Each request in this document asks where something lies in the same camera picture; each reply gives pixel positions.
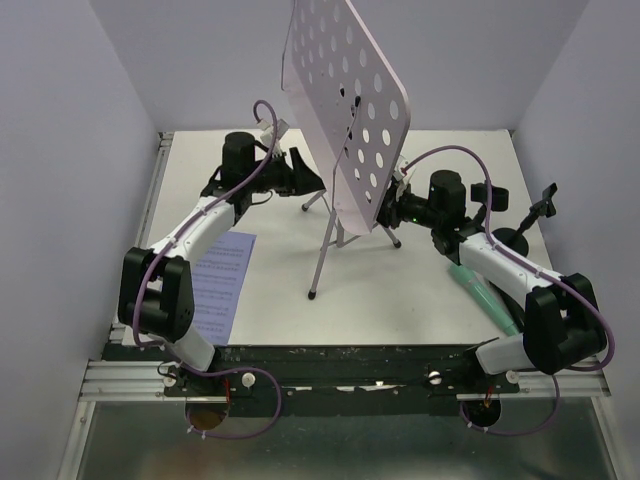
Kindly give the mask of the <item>white music stand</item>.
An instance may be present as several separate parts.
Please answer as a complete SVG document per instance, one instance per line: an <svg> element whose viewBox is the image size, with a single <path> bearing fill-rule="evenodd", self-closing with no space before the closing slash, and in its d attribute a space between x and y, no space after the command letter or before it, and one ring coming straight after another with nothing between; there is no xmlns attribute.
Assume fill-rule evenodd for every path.
<svg viewBox="0 0 640 480"><path fill-rule="evenodd" d="M318 174L329 220L320 254L377 225L411 112L407 91L349 1L295 1L283 90Z"/></svg>

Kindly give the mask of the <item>sheet music page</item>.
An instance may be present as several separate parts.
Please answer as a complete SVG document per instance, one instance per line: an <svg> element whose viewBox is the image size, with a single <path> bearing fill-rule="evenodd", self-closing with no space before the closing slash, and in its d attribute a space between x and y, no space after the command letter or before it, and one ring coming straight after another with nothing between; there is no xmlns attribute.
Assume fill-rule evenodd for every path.
<svg viewBox="0 0 640 480"><path fill-rule="evenodd" d="M192 271L193 323L214 346L229 342L255 241L253 234L226 232Z"/></svg>

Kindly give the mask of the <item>green microphone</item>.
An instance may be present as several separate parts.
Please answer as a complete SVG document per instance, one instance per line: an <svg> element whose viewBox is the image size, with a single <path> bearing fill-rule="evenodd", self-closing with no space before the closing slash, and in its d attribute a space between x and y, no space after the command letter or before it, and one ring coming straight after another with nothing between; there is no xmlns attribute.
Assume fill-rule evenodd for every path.
<svg viewBox="0 0 640 480"><path fill-rule="evenodd" d="M511 316L479 280L474 271L462 265L451 264L448 267L448 273L459 286L466 290L494 325L505 335L515 336L520 333Z"/></svg>

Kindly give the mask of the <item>black microphone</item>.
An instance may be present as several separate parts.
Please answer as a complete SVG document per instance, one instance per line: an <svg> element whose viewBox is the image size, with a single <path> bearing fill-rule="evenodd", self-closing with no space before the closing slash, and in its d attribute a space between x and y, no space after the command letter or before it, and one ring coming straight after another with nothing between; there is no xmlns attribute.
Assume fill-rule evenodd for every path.
<svg viewBox="0 0 640 480"><path fill-rule="evenodd" d="M489 280L484 281L486 292L485 311L498 328L521 331L524 328L524 310L505 291L501 290Z"/></svg>

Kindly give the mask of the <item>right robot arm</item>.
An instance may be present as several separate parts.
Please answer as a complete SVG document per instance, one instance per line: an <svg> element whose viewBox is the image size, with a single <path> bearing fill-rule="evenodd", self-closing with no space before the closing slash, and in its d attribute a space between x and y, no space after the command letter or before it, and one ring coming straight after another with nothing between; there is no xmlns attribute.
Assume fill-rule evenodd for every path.
<svg viewBox="0 0 640 480"><path fill-rule="evenodd" d="M403 222L429 229L441 255L483 276L523 310L521 333L478 346L476 358L461 365L461 382L474 392L485 390L508 370L553 375L607 346L588 279L544 269L488 234L481 223L493 201L505 210L507 190L489 192L483 183L465 187L458 173L439 170L430 177L428 196L420 197L395 172L377 216L378 223L390 229Z"/></svg>

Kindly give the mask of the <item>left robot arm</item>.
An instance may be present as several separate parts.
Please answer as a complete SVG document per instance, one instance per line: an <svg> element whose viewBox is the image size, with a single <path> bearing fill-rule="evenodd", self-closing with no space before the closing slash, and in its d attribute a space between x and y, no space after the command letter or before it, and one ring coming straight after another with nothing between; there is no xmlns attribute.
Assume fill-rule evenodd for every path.
<svg viewBox="0 0 640 480"><path fill-rule="evenodd" d="M248 132L227 134L221 163L192 211L153 246L132 247L125 254L118 321L135 336L148 336L148 345L164 346L187 365L187 382L197 393L214 393L222 372L212 364L214 346L194 324L193 265L239 222L254 195L298 197L323 188L298 148L282 152L276 142L259 141Z"/></svg>

